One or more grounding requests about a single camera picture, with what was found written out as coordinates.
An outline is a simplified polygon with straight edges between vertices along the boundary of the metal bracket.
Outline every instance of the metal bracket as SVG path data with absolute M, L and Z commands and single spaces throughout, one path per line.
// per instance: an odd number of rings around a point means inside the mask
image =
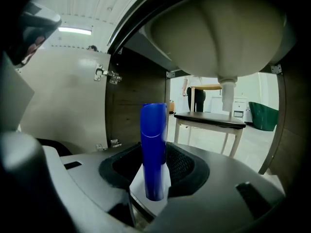
M 175 78 L 175 72 L 166 72 L 166 77 L 168 79 Z
M 277 66 L 271 66 L 271 73 L 273 74 L 282 73 L 281 64 L 278 64 Z
M 110 142 L 113 148 L 116 148 L 122 145 L 122 143 L 118 142 L 118 139 L 111 140 Z
M 95 68 L 94 80 L 100 81 L 101 77 L 103 76 L 110 77 L 109 82 L 112 84 L 117 84 L 119 81 L 122 80 L 122 77 L 119 76 L 117 72 L 104 70 L 102 64 L 97 64 Z

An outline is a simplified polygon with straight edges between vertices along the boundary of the ceiling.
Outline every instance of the ceiling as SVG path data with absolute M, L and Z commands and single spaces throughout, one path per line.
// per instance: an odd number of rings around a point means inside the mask
M 92 35 L 56 30 L 42 48 L 87 48 L 107 52 L 108 40 L 118 22 L 136 0 L 32 0 L 56 11 L 62 26 L 92 30 Z

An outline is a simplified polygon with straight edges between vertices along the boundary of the cabinet door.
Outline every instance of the cabinet door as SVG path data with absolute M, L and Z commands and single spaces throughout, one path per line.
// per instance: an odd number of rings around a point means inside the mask
M 80 49 L 39 50 L 21 69 L 35 91 L 21 121 L 33 137 L 54 140 L 73 154 L 107 147 L 106 77 L 94 80 L 97 64 L 108 69 L 110 55 Z
M 122 77 L 117 85 L 107 82 L 106 132 L 108 143 L 140 141 L 140 109 L 144 103 L 170 101 L 166 70 L 142 55 L 123 48 L 111 58 L 109 70 Z

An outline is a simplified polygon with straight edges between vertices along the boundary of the floor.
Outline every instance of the floor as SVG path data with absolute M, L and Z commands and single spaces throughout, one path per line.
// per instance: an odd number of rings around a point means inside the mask
M 170 115 L 167 135 L 167 141 L 169 142 L 174 141 L 175 126 L 176 118 L 174 118 L 173 115 Z M 189 128 L 182 125 L 179 130 L 178 143 L 187 144 L 188 134 Z M 255 172 L 258 172 L 268 154 L 274 134 L 275 132 L 257 130 L 252 126 L 247 125 L 243 130 L 242 138 L 234 158 L 245 163 Z M 211 152 L 220 153 L 224 138 L 225 133 L 193 128 L 190 145 Z M 234 135 L 229 134 L 224 151 L 225 155 L 229 155 L 233 141 Z M 278 189 L 283 191 L 282 185 L 276 175 L 265 173 L 263 176 Z

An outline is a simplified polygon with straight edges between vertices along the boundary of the person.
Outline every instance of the person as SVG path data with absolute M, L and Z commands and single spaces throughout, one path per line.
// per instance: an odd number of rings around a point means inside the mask
M 97 51 L 97 47 L 96 47 L 95 45 L 88 46 L 88 48 L 87 48 L 86 50 L 98 52 L 98 51 Z
M 184 83 L 182 87 L 182 95 L 188 96 L 188 106 L 191 110 L 191 86 L 202 85 L 202 78 L 198 76 L 185 76 Z M 203 112 L 205 92 L 203 90 L 196 89 L 194 92 L 194 111 Z

